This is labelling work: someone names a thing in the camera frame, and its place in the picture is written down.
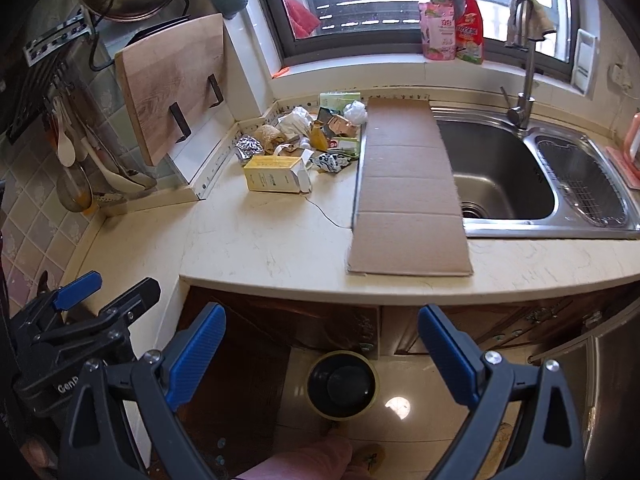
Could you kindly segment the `pink trouser leg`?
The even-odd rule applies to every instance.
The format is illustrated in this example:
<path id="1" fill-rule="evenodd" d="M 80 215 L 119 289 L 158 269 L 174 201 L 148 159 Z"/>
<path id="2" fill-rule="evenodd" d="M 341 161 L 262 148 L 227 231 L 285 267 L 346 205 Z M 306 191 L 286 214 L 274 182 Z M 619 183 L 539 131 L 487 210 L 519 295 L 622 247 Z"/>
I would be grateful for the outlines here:
<path id="1" fill-rule="evenodd" d="M 350 466 L 355 450 L 346 437 L 325 437 L 295 451 L 271 456 L 235 479 L 372 479 L 373 476 Z"/>

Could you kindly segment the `light green tissue pack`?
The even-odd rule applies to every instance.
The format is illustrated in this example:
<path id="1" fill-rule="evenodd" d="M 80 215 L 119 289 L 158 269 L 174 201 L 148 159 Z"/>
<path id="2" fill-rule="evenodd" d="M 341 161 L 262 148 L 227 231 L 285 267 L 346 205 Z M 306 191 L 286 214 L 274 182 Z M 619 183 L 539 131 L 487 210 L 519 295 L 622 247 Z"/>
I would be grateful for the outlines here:
<path id="1" fill-rule="evenodd" d="M 338 114 L 342 114 L 346 107 L 360 100 L 360 92 L 321 92 L 318 96 L 318 104 L 321 108 Z"/>

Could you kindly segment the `yellow brown paper bag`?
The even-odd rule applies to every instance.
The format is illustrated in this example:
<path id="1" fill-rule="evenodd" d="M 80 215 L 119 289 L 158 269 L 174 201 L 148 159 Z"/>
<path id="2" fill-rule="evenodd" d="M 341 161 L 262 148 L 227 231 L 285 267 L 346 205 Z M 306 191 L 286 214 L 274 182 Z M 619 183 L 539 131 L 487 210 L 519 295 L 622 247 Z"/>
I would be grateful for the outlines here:
<path id="1" fill-rule="evenodd" d="M 309 133 L 310 145 L 320 152 L 326 152 L 330 148 L 329 139 L 323 131 L 323 124 L 320 120 L 315 120 L 311 125 Z"/>

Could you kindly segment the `red spray cleaner bottle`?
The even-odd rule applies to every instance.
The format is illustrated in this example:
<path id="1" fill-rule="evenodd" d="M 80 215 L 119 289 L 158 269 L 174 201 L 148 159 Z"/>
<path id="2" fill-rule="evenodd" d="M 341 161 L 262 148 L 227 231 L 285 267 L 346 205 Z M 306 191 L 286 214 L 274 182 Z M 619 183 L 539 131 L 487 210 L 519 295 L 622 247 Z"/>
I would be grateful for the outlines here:
<path id="1" fill-rule="evenodd" d="M 484 62 L 484 22 L 477 0 L 454 0 L 456 55 L 462 61 Z"/>

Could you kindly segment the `white crumpled paper bag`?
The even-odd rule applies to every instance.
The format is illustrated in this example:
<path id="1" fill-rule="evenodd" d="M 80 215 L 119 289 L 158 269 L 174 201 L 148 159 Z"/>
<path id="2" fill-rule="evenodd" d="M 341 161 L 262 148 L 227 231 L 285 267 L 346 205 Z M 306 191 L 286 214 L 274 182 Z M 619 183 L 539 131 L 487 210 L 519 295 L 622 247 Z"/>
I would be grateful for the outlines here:
<path id="1" fill-rule="evenodd" d="M 301 106 L 296 106 L 278 118 L 277 128 L 288 141 L 306 138 L 311 132 L 314 118 Z"/>

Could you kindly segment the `brown cardboard sheet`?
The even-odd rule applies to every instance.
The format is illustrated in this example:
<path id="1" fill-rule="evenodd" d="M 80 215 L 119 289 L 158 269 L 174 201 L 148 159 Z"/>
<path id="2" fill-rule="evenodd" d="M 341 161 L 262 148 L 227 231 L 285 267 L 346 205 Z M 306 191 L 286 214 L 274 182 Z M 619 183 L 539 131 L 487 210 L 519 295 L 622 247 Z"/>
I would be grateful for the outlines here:
<path id="1" fill-rule="evenodd" d="M 458 190 L 430 103 L 371 98 L 367 112 L 349 272 L 470 276 Z"/>

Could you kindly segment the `clear plastic bag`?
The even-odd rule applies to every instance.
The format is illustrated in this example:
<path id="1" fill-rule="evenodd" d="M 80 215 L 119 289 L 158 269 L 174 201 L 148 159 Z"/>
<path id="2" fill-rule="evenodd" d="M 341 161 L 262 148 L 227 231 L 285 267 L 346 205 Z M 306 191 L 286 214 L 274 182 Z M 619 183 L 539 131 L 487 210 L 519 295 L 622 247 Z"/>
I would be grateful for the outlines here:
<path id="1" fill-rule="evenodd" d="M 352 101 L 344 107 L 342 116 L 355 126 L 362 126 L 368 120 L 367 107 L 361 101 Z"/>

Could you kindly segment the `beige cloth on faucet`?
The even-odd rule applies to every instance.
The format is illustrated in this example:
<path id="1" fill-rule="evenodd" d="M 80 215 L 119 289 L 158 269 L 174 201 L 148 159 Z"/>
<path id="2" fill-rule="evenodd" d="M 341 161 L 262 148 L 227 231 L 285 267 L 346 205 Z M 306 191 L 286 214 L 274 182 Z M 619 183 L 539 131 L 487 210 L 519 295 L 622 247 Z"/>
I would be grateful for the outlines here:
<path id="1" fill-rule="evenodd" d="M 548 18 L 546 8 L 537 0 L 511 0 L 508 24 L 506 25 L 506 46 L 525 49 L 529 41 L 541 42 L 556 28 Z"/>

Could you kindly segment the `yellow carton box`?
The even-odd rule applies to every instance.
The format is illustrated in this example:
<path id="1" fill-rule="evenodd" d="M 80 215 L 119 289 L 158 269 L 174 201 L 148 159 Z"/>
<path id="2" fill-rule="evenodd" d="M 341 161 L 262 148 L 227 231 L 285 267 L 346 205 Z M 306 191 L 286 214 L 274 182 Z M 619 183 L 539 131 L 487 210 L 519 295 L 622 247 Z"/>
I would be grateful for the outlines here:
<path id="1" fill-rule="evenodd" d="M 252 192 L 309 194 L 311 178 L 304 156 L 254 155 L 243 167 Z"/>

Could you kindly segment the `steel kitchen faucet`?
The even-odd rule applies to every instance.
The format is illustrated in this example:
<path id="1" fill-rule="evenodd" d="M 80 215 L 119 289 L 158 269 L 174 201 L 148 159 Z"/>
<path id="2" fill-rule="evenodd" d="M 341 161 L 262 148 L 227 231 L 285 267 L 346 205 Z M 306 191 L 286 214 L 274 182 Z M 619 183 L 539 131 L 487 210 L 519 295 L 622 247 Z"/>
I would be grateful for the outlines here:
<path id="1" fill-rule="evenodd" d="M 518 94 L 515 103 L 512 103 L 506 89 L 501 87 L 503 99 L 506 101 L 506 118 L 515 128 L 525 131 L 528 128 L 530 114 L 532 114 L 535 99 L 533 98 L 533 84 L 535 75 L 536 42 L 529 41 L 525 49 L 510 48 L 523 55 L 524 82 L 523 89 Z"/>

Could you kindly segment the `brown kraft box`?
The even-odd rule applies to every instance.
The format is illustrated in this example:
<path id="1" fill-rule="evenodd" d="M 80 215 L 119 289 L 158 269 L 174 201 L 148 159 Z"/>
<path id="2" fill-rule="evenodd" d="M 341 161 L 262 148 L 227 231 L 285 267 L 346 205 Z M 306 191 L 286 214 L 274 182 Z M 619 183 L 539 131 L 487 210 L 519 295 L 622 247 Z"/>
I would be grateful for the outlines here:
<path id="1" fill-rule="evenodd" d="M 359 127 L 352 124 L 348 119 L 339 115 L 332 114 L 326 123 L 331 136 L 344 136 L 344 138 L 356 138 Z"/>

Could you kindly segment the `pink soap pump bottle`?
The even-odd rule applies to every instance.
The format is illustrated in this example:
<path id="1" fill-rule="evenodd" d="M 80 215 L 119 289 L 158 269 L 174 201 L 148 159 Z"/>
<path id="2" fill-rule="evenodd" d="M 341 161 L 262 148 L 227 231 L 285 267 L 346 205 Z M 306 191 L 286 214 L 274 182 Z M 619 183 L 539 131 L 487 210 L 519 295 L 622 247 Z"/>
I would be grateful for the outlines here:
<path id="1" fill-rule="evenodd" d="M 423 55 L 431 61 L 456 57 L 454 5 L 450 0 L 420 0 L 419 25 Z"/>

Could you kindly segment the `stainless steel double sink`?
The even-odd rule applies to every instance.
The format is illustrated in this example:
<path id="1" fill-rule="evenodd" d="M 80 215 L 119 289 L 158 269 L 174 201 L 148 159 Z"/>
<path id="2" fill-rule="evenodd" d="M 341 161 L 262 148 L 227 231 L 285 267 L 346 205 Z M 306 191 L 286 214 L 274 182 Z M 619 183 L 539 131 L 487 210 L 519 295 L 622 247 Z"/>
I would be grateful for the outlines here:
<path id="1" fill-rule="evenodd" d="M 468 237 L 638 238 L 638 207 L 585 134 L 548 122 L 520 131 L 487 110 L 433 113 Z"/>

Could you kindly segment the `yellow slipper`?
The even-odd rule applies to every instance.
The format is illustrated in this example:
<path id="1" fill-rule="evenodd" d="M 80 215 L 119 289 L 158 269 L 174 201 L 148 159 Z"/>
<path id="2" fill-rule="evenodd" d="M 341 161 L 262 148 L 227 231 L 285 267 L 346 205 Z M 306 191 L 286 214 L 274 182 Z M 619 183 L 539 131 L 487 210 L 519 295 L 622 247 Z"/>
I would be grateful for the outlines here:
<path id="1" fill-rule="evenodd" d="M 386 457 L 385 448 L 377 443 L 363 446 L 352 454 L 350 466 L 373 476 L 378 472 Z"/>

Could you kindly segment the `silver foil bag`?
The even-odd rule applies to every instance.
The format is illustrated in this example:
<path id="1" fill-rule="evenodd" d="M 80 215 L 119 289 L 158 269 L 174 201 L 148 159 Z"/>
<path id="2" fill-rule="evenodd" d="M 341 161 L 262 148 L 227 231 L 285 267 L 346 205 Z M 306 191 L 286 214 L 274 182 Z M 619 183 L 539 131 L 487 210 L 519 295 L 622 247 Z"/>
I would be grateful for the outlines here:
<path id="1" fill-rule="evenodd" d="M 241 136 L 234 144 L 236 157 L 245 166 L 254 156 L 265 154 L 262 144 L 252 136 Z"/>

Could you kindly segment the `hanging white spoon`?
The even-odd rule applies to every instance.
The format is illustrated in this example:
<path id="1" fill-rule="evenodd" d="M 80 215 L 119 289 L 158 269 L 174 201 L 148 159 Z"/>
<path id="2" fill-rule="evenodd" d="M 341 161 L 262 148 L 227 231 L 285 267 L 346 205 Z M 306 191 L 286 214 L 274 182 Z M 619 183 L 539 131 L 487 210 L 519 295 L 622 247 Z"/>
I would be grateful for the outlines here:
<path id="1" fill-rule="evenodd" d="M 56 154 L 58 160 L 65 168 L 70 168 L 76 162 L 76 153 L 73 141 L 67 135 L 68 120 L 62 99 L 55 96 L 52 100 L 53 114 L 56 121 L 58 140 L 56 141 Z"/>

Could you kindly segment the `wooden cutting board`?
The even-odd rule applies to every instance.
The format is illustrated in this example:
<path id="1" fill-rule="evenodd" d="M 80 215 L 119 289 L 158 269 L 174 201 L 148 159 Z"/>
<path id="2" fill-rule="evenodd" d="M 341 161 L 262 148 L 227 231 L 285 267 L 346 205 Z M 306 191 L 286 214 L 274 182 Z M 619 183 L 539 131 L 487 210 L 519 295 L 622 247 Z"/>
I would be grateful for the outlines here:
<path id="1" fill-rule="evenodd" d="M 144 162 L 158 163 L 224 102 L 224 18 L 187 18 L 116 52 L 116 75 Z"/>

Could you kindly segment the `beige loofah sponge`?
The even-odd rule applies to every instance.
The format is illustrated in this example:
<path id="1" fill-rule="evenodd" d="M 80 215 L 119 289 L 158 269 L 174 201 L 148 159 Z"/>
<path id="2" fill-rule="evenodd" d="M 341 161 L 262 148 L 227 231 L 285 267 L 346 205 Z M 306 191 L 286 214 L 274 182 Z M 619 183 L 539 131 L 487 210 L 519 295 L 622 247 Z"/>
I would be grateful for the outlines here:
<path id="1" fill-rule="evenodd" d="M 288 140 L 284 133 L 272 125 L 262 125 L 258 127 L 253 132 L 253 136 L 260 143 L 267 155 L 272 155 L 279 145 L 285 144 Z"/>

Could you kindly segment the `round black trash bin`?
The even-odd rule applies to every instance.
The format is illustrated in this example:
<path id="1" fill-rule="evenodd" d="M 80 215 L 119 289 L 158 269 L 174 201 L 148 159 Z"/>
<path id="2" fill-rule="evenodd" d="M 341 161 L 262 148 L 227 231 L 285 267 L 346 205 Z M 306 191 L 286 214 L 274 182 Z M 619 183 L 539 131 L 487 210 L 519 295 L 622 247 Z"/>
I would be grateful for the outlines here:
<path id="1" fill-rule="evenodd" d="M 378 397 L 378 374 L 364 356 L 334 351 L 314 362 L 306 378 L 306 397 L 321 417 L 346 422 L 365 413 Z"/>

